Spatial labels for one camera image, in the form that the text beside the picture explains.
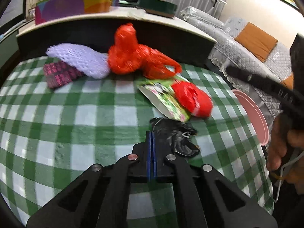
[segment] silver screw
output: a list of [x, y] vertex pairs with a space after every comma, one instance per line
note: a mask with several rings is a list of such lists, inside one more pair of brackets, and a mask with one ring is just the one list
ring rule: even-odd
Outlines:
[[100, 171], [101, 170], [101, 165], [100, 164], [93, 164], [91, 166], [92, 171]]
[[166, 158], [167, 158], [167, 160], [169, 160], [169, 161], [173, 161], [173, 160], [176, 159], [176, 156], [175, 156], [174, 154], [168, 154], [168, 155], [166, 156]]
[[130, 154], [129, 156], [128, 156], [128, 159], [129, 160], [137, 160], [137, 155], [136, 154]]
[[205, 164], [203, 165], [203, 170], [207, 172], [212, 171], [212, 166], [210, 164]]

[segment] red plastic bag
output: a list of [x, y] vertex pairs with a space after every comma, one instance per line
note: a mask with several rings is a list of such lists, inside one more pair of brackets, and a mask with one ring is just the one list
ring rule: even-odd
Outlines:
[[196, 85], [181, 81], [172, 85], [178, 102], [193, 116], [209, 117], [213, 108], [211, 98]]
[[[116, 74], [128, 74], [141, 68], [148, 79], [168, 79], [182, 71], [170, 57], [146, 45], [138, 44], [132, 23], [120, 26], [115, 32], [115, 44], [108, 51], [108, 64]], [[174, 72], [165, 66], [173, 66]]]

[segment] pink plastic bucket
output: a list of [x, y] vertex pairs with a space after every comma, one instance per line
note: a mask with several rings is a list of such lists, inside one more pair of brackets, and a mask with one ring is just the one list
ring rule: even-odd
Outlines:
[[242, 91], [236, 89], [232, 91], [247, 112], [261, 146], [265, 146], [269, 141], [269, 130], [261, 110], [256, 103]]

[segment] pink and black patterned package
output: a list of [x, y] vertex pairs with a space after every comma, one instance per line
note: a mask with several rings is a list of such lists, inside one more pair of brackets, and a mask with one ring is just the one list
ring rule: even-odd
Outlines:
[[62, 87], [84, 75], [83, 72], [78, 71], [75, 67], [69, 66], [63, 61], [46, 63], [43, 66], [43, 72], [49, 88]]

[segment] human hand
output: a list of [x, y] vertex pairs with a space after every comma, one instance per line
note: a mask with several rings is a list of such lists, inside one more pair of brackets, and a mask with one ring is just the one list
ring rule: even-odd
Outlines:
[[[277, 116], [273, 123], [272, 140], [268, 149], [266, 167], [269, 171], [277, 170], [281, 166], [282, 158], [287, 153], [287, 143], [281, 137], [280, 116]], [[288, 131], [287, 141], [292, 147], [304, 149], [304, 131]], [[304, 157], [294, 163], [285, 180], [294, 184], [298, 194], [304, 194]]]

